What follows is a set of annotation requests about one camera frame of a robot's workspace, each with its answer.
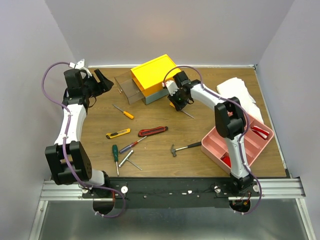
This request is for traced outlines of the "orange screwdriver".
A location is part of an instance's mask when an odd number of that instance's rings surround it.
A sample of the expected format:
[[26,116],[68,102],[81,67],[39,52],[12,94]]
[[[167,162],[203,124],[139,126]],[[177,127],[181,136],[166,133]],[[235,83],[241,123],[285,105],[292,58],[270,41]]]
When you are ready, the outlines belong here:
[[[169,105],[170,105],[171,107],[173,107],[173,108],[175,108],[175,109],[176,109],[175,105],[174,105],[172,102],[170,102],[170,103],[169,103]],[[187,116],[191,117],[192,119],[195,119],[195,117],[194,117],[194,116],[192,116],[191,114],[187,113],[187,112],[186,112],[186,111],[184,111],[184,110],[178,110],[178,112],[182,112],[182,113],[184,113],[185,115],[187,115]]]
[[119,111],[121,111],[121,112],[122,112],[126,117],[128,117],[129,119],[133,120],[133,119],[135,118],[131,113],[122,110],[121,108],[119,108],[118,106],[116,106],[116,105],[114,105],[114,104],[113,104],[113,106],[114,106],[116,109],[118,109]]

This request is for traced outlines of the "transparent smoky drawer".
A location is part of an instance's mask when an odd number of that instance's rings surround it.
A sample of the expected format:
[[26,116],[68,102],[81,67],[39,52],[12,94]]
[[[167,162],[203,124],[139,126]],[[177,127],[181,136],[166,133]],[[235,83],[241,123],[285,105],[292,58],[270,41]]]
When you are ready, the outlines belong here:
[[144,98],[142,91],[134,82],[130,71],[127,71],[121,75],[115,76],[114,79],[118,86],[118,89],[125,96],[129,105],[137,101],[140,101]]

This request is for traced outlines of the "yellow and grey drawer box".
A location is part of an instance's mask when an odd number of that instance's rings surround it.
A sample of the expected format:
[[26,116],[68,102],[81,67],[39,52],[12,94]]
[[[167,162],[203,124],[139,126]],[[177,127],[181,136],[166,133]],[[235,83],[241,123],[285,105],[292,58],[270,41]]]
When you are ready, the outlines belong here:
[[132,80],[142,93],[145,105],[169,94],[168,90],[162,87],[162,82],[168,71],[176,66],[174,61],[164,54],[130,69]]

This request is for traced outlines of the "green handle screwdriver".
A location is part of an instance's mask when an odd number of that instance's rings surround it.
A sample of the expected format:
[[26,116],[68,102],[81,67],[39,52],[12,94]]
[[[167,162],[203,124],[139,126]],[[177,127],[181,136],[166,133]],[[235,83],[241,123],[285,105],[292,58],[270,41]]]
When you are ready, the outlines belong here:
[[115,162],[115,166],[116,166],[116,174],[117,176],[119,176],[119,151],[118,151],[118,146],[116,144],[114,144],[112,146],[112,154],[113,154],[113,158],[114,158],[114,162]]

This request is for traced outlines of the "blue red screwdriver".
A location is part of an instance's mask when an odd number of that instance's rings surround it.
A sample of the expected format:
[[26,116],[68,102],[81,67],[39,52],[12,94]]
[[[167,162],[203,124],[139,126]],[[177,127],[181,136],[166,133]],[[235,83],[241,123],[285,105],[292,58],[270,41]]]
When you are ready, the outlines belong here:
[[120,154],[125,153],[126,151],[130,150],[131,148],[133,148],[134,146],[136,146],[140,141],[144,140],[147,136],[142,137],[141,139],[130,143],[129,145],[123,147],[121,150],[119,150]]

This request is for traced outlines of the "silver T-handle wrench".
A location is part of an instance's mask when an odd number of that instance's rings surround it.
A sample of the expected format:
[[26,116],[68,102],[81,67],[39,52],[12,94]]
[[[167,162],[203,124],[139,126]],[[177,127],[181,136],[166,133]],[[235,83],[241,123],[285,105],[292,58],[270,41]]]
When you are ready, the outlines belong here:
[[130,150],[129,153],[124,157],[124,159],[119,163],[118,167],[121,168],[126,162],[131,163],[134,167],[142,171],[142,169],[135,164],[133,161],[130,160],[130,157],[133,155],[134,151]]

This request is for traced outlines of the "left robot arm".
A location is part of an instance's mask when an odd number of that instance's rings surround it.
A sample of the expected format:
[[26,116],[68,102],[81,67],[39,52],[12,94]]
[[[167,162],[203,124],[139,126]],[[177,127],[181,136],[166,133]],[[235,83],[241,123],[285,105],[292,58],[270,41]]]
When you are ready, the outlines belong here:
[[64,73],[66,89],[59,105],[63,109],[63,121],[54,144],[46,147],[45,157],[51,176],[57,185],[79,183],[84,189],[92,189],[101,198],[111,190],[105,171],[92,168],[91,161],[81,143],[84,121],[90,108],[90,98],[110,91],[114,85],[99,69],[94,75],[84,69],[69,69]]

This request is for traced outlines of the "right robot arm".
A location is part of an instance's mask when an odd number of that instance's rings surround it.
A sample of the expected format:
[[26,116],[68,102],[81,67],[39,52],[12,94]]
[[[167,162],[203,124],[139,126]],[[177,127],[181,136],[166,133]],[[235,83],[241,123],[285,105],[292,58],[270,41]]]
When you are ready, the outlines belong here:
[[215,129],[225,140],[231,163],[230,191],[241,196],[254,182],[244,144],[244,136],[249,130],[249,115],[237,97],[225,98],[209,89],[200,80],[190,80],[184,71],[178,72],[172,80],[161,83],[168,90],[168,99],[177,111],[186,105],[200,101],[214,111]]

